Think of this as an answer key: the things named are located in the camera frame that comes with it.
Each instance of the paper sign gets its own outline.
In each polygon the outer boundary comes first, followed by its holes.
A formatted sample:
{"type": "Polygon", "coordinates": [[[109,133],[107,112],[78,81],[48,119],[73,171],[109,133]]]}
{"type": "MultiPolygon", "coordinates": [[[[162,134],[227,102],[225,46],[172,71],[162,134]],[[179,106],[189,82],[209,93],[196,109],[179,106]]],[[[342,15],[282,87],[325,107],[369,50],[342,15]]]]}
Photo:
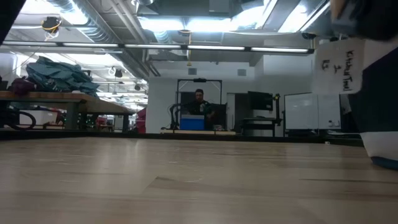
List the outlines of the paper sign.
{"type": "Polygon", "coordinates": [[[364,40],[348,39],[321,44],[315,51],[312,91],[350,94],[361,89],[364,40]]]}

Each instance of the person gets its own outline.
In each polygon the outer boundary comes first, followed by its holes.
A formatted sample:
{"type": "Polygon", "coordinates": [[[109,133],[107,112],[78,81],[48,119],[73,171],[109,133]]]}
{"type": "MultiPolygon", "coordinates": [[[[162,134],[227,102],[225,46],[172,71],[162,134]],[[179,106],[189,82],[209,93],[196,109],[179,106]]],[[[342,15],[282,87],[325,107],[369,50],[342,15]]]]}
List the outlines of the person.
{"type": "Polygon", "coordinates": [[[195,101],[188,104],[188,112],[192,115],[205,115],[205,127],[212,129],[212,118],[215,116],[215,111],[211,104],[203,99],[204,94],[202,89],[195,91],[195,101]]]}

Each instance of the blue bin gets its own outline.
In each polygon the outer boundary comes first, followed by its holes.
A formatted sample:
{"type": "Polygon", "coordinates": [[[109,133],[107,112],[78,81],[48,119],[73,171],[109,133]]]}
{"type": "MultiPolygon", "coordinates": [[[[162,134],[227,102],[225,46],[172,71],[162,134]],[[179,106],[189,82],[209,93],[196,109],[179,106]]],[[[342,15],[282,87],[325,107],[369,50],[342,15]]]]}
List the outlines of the blue bin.
{"type": "Polygon", "coordinates": [[[205,129],[205,116],[203,115],[181,115],[180,130],[205,129]]]}

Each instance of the computer monitor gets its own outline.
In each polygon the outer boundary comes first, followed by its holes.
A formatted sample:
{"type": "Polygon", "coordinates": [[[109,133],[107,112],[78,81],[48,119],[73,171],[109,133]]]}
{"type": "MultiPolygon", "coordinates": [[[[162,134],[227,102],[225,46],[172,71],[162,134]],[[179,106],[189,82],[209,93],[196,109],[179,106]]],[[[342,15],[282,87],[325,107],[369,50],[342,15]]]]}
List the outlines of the computer monitor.
{"type": "Polygon", "coordinates": [[[249,104],[252,110],[274,110],[274,100],[270,93],[249,91],[249,104]]]}

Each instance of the white paper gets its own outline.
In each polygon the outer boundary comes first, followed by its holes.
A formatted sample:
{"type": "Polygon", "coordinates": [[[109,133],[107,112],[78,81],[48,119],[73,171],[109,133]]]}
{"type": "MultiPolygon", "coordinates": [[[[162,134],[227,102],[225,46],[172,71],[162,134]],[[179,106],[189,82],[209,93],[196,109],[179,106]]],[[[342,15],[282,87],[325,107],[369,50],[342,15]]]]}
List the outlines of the white paper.
{"type": "Polygon", "coordinates": [[[364,40],[348,39],[321,44],[315,51],[312,91],[350,94],[361,89],[364,40]]]}

